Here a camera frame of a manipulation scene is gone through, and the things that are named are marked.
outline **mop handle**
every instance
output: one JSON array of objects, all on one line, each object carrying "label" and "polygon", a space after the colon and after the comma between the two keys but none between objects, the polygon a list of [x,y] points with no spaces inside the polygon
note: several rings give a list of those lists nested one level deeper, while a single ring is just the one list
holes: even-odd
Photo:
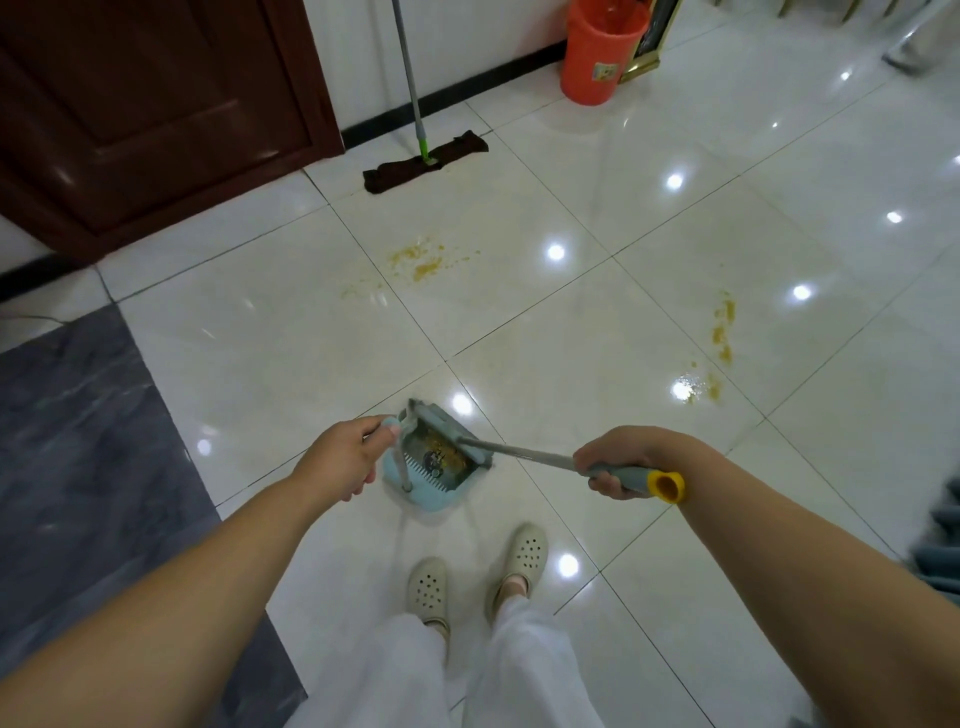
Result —
[{"label": "mop handle", "polygon": [[400,38],[400,53],[403,56],[403,70],[407,72],[407,86],[410,88],[410,103],[414,107],[414,126],[417,129],[417,142],[420,143],[420,156],[429,158],[426,148],[426,130],[423,120],[420,119],[420,102],[417,100],[417,87],[414,86],[414,69],[410,64],[410,52],[407,50],[407,34],[403,30],[403,14],[400,12],[400,0],[393,0],[394,19],[396,20],[396,34]]},{"label": "mop handle", "polygon": [[469,437],[457,438],[457,444],[487,449],[503,455],[512,455],[521,460],[530,460],[542,465],[549,465],[552,468],[574,471],[585,477],[596,477],[600,473],[606,472],[617,478],[620,485],[627,490],[636,491],[645,496],[656,496],[667,503],[679,503],[686,495],[684,477],[679,473],[664,473],[653,468],[641,468],[639,465],[608,465],[607,463],[597,463],[584,472],[577,470],[577,467],[573,464],[573,458],[568,455],[557,455],[553,452],[543,452],[535,449],[514,448],[510,445],[473,440]]}]

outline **right hand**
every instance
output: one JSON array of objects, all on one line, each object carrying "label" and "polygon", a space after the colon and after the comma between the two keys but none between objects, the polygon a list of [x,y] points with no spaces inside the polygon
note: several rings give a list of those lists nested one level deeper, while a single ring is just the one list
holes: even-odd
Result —
[{"label": "right hand", "polygon": [[[611,465],[639,465],[643,468],[674,470],[666,462],[669,443],[682,438],[679,432],[664,427],[621,425],[588,442],[573,453],[573,462],[581,473],[597,463]],[[619,478],[606,471],[592,477],[588,484],[592,491],[614,500],[630,500],[635,497],[651,497],[629,491],[620,484]]]}]

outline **gray marble tile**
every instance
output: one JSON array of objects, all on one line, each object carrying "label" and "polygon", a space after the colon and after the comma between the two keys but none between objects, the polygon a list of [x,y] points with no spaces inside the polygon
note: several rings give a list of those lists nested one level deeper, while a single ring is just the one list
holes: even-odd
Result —
[{"label": "gray marble tile", "polygon": [[[219,523],[115,305],[0,353],[0,676]],[[264,615],[209,721],[305,699]]]}]

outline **mop head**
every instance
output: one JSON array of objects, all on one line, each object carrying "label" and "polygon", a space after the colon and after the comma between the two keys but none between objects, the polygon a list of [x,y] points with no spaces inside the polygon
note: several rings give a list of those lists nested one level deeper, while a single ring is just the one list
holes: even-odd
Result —
[{"label": "mop head", "polygon": [[[410,400],[397,419],[400,436],[394,456],[383,459],[384,479],[425,511],[452,505],[475,479],[473,474],[493,463],[492,453],[458,444],[461,437],[475,438],[437,404]],[[396,465],[398,456],[406,463],[405,485]]]},{"label": "mop head", "polygon": [[388,161],[376,169],[368,169],[363,173],[363,185],[373,195],[386,192],[388,189],[400,186],[404,182],[414,180],[427,172],[436,172],[443,169],[451,161],[466,157],[473,152],[488,152],[487,142],[473,132],[455,136],[430,153],[436,164],[427,164],[423,157],[413,157],[404,161]]}]

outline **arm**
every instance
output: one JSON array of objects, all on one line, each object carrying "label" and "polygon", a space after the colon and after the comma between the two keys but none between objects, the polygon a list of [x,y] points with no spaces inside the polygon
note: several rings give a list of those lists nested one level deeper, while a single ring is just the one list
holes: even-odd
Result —
[{"label": "arm", "polygon": [[574,459],[684,476],[686,522],[831,725],[956,723],[960,610],[907,570],[692,437],[617,427]]},{"label": "arm", "polygon": [[4,726],[196,725],[306,530],[372,482],[396,438],[381,419],[327,430],[289,477],[39,650],[0,683]]}]

